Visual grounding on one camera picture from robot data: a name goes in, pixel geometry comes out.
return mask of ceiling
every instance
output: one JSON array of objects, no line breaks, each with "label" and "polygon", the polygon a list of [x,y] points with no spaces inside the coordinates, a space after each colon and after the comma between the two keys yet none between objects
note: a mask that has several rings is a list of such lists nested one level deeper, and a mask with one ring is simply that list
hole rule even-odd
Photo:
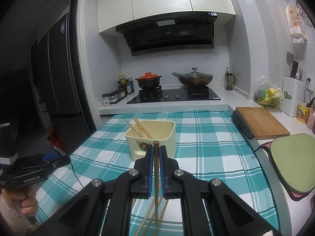
[{"label": "ceiling", "polygon": [[0,24],[0,76],[30,63],[38,22],[56,1],[15,0]]}]

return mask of orange pot lid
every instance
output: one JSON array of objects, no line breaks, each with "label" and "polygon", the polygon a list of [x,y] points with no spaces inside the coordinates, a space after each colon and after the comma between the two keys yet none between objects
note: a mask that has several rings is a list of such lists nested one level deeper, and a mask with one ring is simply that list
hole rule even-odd
[{"label": "orange pot lid", "polygon": [[145,75],[140,76],[139,79],[156,78],[158,76],[159,75],[155,75],[155,74],[152,74],[151,72],[148,72],[148,73],[145,73]]}]

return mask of wooden cutting board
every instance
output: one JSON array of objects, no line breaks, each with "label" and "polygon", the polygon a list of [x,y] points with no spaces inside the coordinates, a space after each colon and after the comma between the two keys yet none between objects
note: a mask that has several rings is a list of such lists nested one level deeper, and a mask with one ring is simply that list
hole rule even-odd
[{"label": "wooden cutting board", "polygon": [[289,136],[290,132],[262,107],[237,107],[257,140]]}]

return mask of plastic bag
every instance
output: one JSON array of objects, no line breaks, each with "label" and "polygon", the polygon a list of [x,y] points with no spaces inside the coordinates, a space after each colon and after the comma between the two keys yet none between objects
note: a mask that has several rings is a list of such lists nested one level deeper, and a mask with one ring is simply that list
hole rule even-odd
[{"label": "plastic bag", "polygon": [[307,41],[306,34],[304,32],[301,16],[298,13],[296,4],[289,3],[286,8],[287,18],[289,22],[290,35],[293,38],[294,43],[304,43]]},{"label": "plastic bag", "polygon": [[259,104],[270,105],[273,98],[282,98],[282,90],[271,84],[268,77],[261,76],[255,95]]}]

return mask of wok handle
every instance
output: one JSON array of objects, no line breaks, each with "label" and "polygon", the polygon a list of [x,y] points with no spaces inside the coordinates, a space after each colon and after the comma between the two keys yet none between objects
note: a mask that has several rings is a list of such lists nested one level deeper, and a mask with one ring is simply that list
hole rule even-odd
[{"label": "wok handle", "polygon": [[187,79],[187,77],[185,75],[182,75],[180,73],[176,73],[176,72],[171,72],[172,75],[176,76],[176,77],[179,77],[179,78],[185,78]]}]

